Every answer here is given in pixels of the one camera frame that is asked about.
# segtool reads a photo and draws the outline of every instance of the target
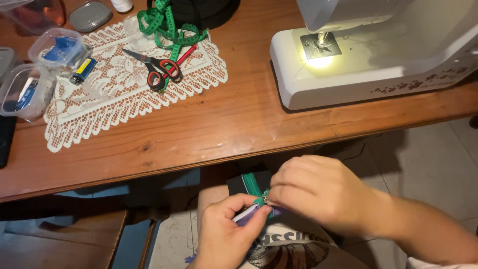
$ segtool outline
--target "white sewing machine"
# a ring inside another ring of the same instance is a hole
[[[290,110],[445,88],[478,68],[478,0],[297,4],[307,28],[270,49]]]

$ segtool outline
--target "white lace doily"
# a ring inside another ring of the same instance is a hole
[[[84,40],[93,47],[93,58],[98,63],[83,85],[58,78],[52,104],[43,117],[47,122],[45,138],[52,152],[228,79],[226,63],[218,56],[210,36],[181,65],[182,81],[170,81],[164,94],[150,90],[146,66],[121,50],[129,48],[122,23],[85,35]],[[182,48],[180,55],[188,49]],[[171,52],[155,48],[141,53],[169,58]]]

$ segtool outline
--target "scissor handle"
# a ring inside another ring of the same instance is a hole
[[[158,72],[156,71],[156,69],[150,64],[150,63],[145,63],[146,67],[148,68],[148,86],[150,86],[150,88],[153,90],[153,91],[158,91],[158,90],[161,90],[164,85],[165,85],[165,81],[163,79],[163,76]]]
[[[171,61],[170,59],[156,59],[156,58],[151,58],[151,62],[161,70],[161,72],[164,72],[167,74],[171,79],[179,79],[181,77],[181,70],[179,69],[179,66],[177,63],[174,61]],[[171,65],[174,68],[171,68],[168,70],[167,66]]]

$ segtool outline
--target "scissors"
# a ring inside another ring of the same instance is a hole
[[[178,64],[175,63],[174,61],[171,61],[170,59],[156,59],[156,58],[153,58],[153,57],[147,57],[143,54],[139,54],[139,53],[127,50],[127,49],[123,49],[123,51],[126,54],[128,54],[130,56],[133,56],[134,58],[140,60],[141,62],[143,62],[146,65],[146,67],[148,68],[148,71],[149,71],[148,79],[147,79],[148,80],[148,86],[150,86],[150,88],[153,91],[161,90],[164,87],[164,85],[166,84],[166,82],[164,80],[165,77],[170,77],[171,79],[178,79],[181,76],[181,70],[179,69]],[[172,68],[168,70],[166,68],[167,65],[171,65]],[[159,68],[159,70],[164,73],[164,77],[153,66]]]

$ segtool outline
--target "white bottle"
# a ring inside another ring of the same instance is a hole
[[[111,0],[111,3],[119,13],[125,14],[133,9],[133,3],[130,0]]]

